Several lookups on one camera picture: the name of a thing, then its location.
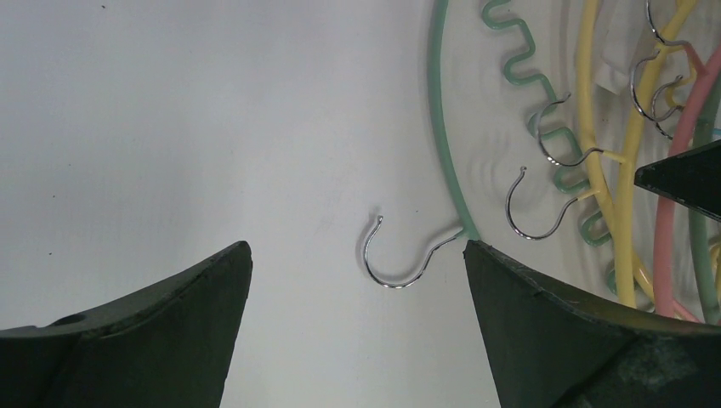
silver hook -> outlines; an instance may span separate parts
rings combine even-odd
[[[670,109],[669,109],[666,113],[664,113],[663,115],[657,116],[655,112],[651,112],[651,113],[646,112],[646,111],[644,110],[644,108],[641,106],[641,103],[639,102],[639,96],[636,94],[636,71],[639,70],[639,67],[641,66],[641,64],[646,63],[646,62],[648,62],[648,61],[655,60],[656,57],[658,57],[658,54],[659,54],[659,50],[658,50],[658,49],[655,49],[654,52],[653,52],[653,54],[652,54],[651,56],[648,56],[648,57],[645,57],[645,58],[639,60],[639,62],[637,62],[636,65],[633,66],[633,68],[631,69],[631,75],[630,75],[631,79],[630,79],[630,86],[629,86],[629,87],[631,88],[631,100],[632,100],[632,102],[633,102],[633,106],[636,108],[636,111],[637,111],[641,116],[643,116],[643,117],[645,117],[646,119],[648,119],[648,120],[650,120],[650,121],[652,121],[652,122],[655,122],[655,123],[665,121],[666,119],[668,119],[669,117],[671,117],[671,115],[673,115],[674,112],[676,112],[676,111],[678,111],[678,110],[680,109],[679,106],[674,106],[674,107],[670,108]],[[670,87],[670,86],[673,85],[674,83],[677,83],[677,82],[681,81],[682,79],[684,79],[684,76],[683,76],[683,75],[676,76],[676,79],[674,79],[672,82],[670,82],[670,83],[668,84],[668,86],[666,86],[666,88]],[[660,94],[659,91],[661,91],[661,90],[662,90],[662,89],[657,90],[657,91],[654,93],[654,97],[656,97],[658,94]]]
[[[548,237],[551,236],[554,232],[556,232],[556,230],[557,230],[557,229],[559,228],[559,226],[561,225],[561,221],[563,221],[563,217],[564,217],[564,215],[565,215],[566,210],[568,210],[568,207],[570,207],[571,204],[573,204],[574,202],[578,201],[578,197],[573,197],[573,198],[571,198],[570,200],[568,200],[568,201],[563,205],[563,207],[561,207],[561,212],[560,212],[559,216],[556,218],[556,222],[555,222],[553,228],[551,228],[551,230],[550,230],[549,232],[547,232],[547,233],[545,233],[545,234],[543,234],[543,235],[528,235],[528,234],[526,234],[525,232],[521,231],[521,230],[518,228],[518,226],[517,226],[516,223],[514,222],[514,218],[511,216],[511,197],[512,197],[513,194],[514,194],[514,191],[516,190],[516,187],[518,187],[518,184],[520,183],[520,180],[522,180],[523,177],[525,176],[525,171],[526,171],[526,167],[525,167],[525,166],[523,166],[523,167],[520,168],[520,175],[519,175],[519,177],[516,179],[516,181],[514,181],[513,184],[511,184],[511,188],[508,190],[508,194],[506,194],[506,219],[508,220],[508,224],[510,224],[511,228],[515,231],[516,234],[518,234],[518,235],[526,238],[527,240],[540,241],[540,240],[543,240],[543,239],[548,238]]]
[[[653,18],[651,17],[651,1],[646,0],[646,22],[649,24],[649,28],[651,29],[651,32],[653,33],[656,40],[667,46],[667,47],[683,47],[686,51],[686,55],[688,55],[689,60],[691,61],[691,64],[694,65],[696,68],[696,73],[698,75],[706,75],[707,69],[706,66],[703,65],[703,61],[701,60],[701,57],[699,57],[699,54],[696,52],[694,46],[685,40],[675,40],[670,41],[664,38],[661,35],[661,32],[656,28],[656,24],[654,24]]]
[[[659,97],[661,97],[661,94],[663,94],[666,89],[672,87],[673,85],[676,85],[677,83],[681,82],[684,79],[683,76],[678,75],[676,76],[676,79],[669,83],[665,83],[661,85],[653,95],[653,98],[651,98],[651,113],[655,116],[656,115],[656,102],[658,102]],[[674,113],[675,111],[683,111],[684,107],[682,105],[675,105],[669,112]],[[665,130],[663,130],[663,127],[661,127],[661,122],[656,122],[656,130],[658,133],[662,134],[666,139],[673,140],[673,136],[667,133]]]
[[[406,283],[402,283],[400,285],[394,285],[392,283],[385,282],[378,278],[378,273],[374,272],[371,268],[371,265],[368,263],[368,247],[371,245],[371,240],[373,239],[373,236],[380,230],[381,223],[383,222],[383,215],[379,215],[376,220],[376,226],[371,230],[371,233],[366,238],[366,243],[363,245],[363,264],[366,266],[366,270],[368,271],[368,274],[371,276],[371,279],[373,279],[376,283],[378,283],[380,286],[385,286],[389,289],[403,289],[404,287],[409,287],[410,285],[416,283],[419,279],[421,279],[421,276],[423,276],[423,273],[426,271],[426,268],[428,268],[428,265],[430,263],[431,257],[433,257],[434,252],[436,252],[440,247],[444,246],[448,242],[454,241],[458,236],[460,236],[463,231],[456,233],[451,238],[448,238],[444,241],[441,241],[440,243],[436,244],[431,250],[429,251],[428,255],[426,255],[425,260],[423,261],[423,265],[421,266],[421,269]]]
[[[549,162],[554,164],[555,166],[562,166],[562,167],[576,167],[579,164],[583,163],[591,153],[598,152],[598,153],[605,153],[605,150],[599,148],[599,147],[592,147],[588,150],[586,150],[581,157],[578,158],[578,160],[572,162],[572,163],[563,163],[562,161],[557,160],[555,157],[551,156],[550,153],[548,153],[548,150],[546,150],[546,146],[543,145],[543,139],[541,138],[541,131],[538,129],[541,126],[541,119],[543,118],[543,115],[545,115],[546,111],[551,109],[553,106],[563,104],[565,101],[568,100],[568,98],[571,97],[570,92],[566,92],[561,96],[561,99],[556,100],[554,102],[550,102],[543,106],[540,111],[538,111],[533,116],[533,129],[534,129],[534,137],[536,138],[536,141],[538,143],[538,148],[541,149],[541,152],[544,156],[546,156],[546,159],[548,159]]]

black pointed object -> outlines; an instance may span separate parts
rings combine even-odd
[[[464,256],[503,408],[721,406],[721,327],[621,306],[482,242]]]
[[[643,166],[634,183],[721,222],[721,140]]]
[[[239,242],[51,326],[0,331],[0,406],[218,407],[252,266]]]

white surface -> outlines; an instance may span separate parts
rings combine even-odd
[[[0,327],[247,240],[223,407],[497,406],[463,242],[406,291],[356,257],[375,207],[390,272],[455,223],[425,102],[430,7],[2,3]]]

